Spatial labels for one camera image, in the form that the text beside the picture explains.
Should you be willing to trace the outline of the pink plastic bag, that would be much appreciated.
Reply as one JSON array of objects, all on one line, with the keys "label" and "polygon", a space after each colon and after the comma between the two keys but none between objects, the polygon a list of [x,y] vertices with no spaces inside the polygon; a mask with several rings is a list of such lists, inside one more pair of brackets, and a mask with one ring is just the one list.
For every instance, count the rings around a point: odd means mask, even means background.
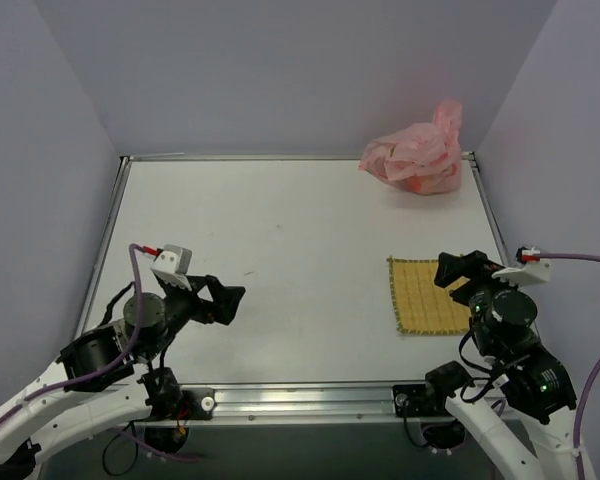
[{"label": "pink plastic bag", "polygon": [[461,186],[459,133],[463,106],[442,101],[429,122],[419,122],[378,137],[365,147],[358,169],[375,179],[417,195],[437,195]]}]

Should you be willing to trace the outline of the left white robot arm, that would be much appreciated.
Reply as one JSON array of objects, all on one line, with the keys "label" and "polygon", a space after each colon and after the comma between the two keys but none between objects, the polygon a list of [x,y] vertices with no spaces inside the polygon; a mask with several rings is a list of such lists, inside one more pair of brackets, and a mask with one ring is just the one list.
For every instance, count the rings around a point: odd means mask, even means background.
[{"label": "left white robot arm", "polygon": [[0,407],[0,479],[24,479],[64,448],[120,424],[170,419],[184,394],[165,352],[189,323],[230,324],[246,290],[214,276],[160,295],[123,288],[103,321]]}]

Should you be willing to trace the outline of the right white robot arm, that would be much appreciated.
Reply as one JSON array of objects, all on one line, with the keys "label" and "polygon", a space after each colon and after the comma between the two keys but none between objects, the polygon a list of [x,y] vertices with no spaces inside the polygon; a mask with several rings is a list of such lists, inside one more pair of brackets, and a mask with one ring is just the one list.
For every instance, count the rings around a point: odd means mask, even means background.
[{"label": "right white robot arm", "polygon": [[424,400],[459,421],[506,479],[596,476],[580,433],[584,401],[533,331],[538,310],[523,291],[550,278],[550,261],[531,247],[520,249],[515,267],[481,251],[438,257],[434,283],[468,308],[463,339],[490,364],[480,380],[465,361],[428,372]]}]

